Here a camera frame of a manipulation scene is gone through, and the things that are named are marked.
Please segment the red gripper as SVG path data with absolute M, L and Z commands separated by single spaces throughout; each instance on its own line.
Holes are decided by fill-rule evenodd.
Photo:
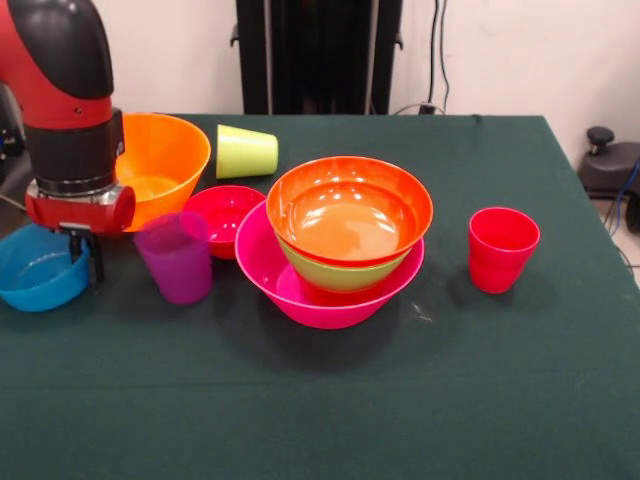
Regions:
M 25 207 L 31 220 L 52 230 L 88 230 L 88 246 L 92 262 L 93 286 L 105 280 L 102 248 L 97 235 L 114 236 L 132 224 L 136 196 L 129 186 L 116 183 L 109 189 L 80 197 L 53 196 L 41 190 L 32 180 L 25 193 Z M 83 238 L 78 231 L 69 231 L 71 263 L 83 254 Z

